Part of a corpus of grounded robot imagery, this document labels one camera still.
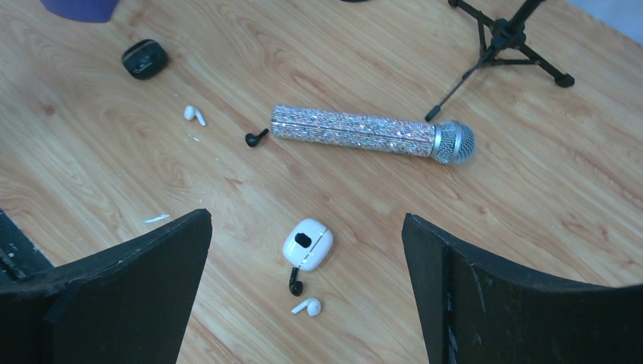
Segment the white earbud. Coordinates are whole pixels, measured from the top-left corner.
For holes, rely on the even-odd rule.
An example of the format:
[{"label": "white earbud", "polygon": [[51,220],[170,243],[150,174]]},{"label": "white earbud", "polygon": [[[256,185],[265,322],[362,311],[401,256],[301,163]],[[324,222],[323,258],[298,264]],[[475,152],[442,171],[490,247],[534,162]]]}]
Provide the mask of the white earbud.
[{"label": "white earbud", "polygon": [[301,310],[307,308],[308,314],[310,316],[317,316],[322,310],[322,303],[319,302],[316,298],[307,298],[299,305],[297,305],[291,312],[293,315],[296,315],[301,312]]},{"label": "white earbud", "polygon": [[203,115],[201,115],[201,112],[199,111],[198,108],[195,108],[192,105],[188,105],[185,107],[185,111],[183,111],[183,116],[185,117],[185,120],[192,120],[194,117],[199,121],[199,124],[202,126],[205,126],[205,119],[203,118]]}]

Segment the microphone head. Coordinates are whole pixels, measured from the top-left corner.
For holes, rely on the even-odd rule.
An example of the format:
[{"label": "microphone head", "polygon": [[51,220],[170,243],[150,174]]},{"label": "microphone head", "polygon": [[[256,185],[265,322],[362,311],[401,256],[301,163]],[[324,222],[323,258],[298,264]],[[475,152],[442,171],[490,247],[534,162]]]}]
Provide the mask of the microphone head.
[{"label": "microphone head", "polygon": [[443,165],[466,162],[475,150],[473,130],[459,121],[449,120],[435,125],[435,143],[431,157]]}]

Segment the rhinestone microphone handle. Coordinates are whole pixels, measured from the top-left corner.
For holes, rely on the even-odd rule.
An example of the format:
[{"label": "rhinestone microphone handle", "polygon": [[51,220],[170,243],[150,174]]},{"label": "rhinestone microphone handle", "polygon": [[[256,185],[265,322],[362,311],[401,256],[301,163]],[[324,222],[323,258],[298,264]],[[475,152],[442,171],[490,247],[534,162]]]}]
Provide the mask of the rhinestone microphone handle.
[{"label": "rhinestone microphone handle", "polygon": [[425,122],[277,105],[271,124],[280,138],[434,157],[435,126]]}]

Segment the black earbud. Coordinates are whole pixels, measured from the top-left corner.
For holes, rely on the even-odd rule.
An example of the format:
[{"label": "black earbud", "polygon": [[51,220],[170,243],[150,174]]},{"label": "black earbud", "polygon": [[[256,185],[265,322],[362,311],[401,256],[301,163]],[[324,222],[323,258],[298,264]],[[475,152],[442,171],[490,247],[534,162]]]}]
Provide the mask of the black earbud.
[{"label": "black earbud", "polygon": [[288,288],[290,288],[290,292],[295,297],[299,297],[301,293],[303,293],[303,283],[297,280],[297,272],[299,270],[299,268],[293,267],[293,272],[290,273],[290,283],[288,283]]},{"label": "black earbud", "polygon": [[268,129],[264,129],[259,135],[253,133],[246,134],[246,144],[250,148],[254,148],[259,144],[259,141],[268,133]]}]

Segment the white wall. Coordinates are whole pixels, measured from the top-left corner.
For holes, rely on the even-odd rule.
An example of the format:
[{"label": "white wall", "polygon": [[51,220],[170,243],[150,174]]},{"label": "white wall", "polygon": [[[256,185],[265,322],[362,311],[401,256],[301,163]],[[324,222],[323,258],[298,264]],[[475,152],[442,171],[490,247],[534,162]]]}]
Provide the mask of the white wall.
[{"label": "white wall", "polygon": [[567,0],[643,44],[643,0]]}]

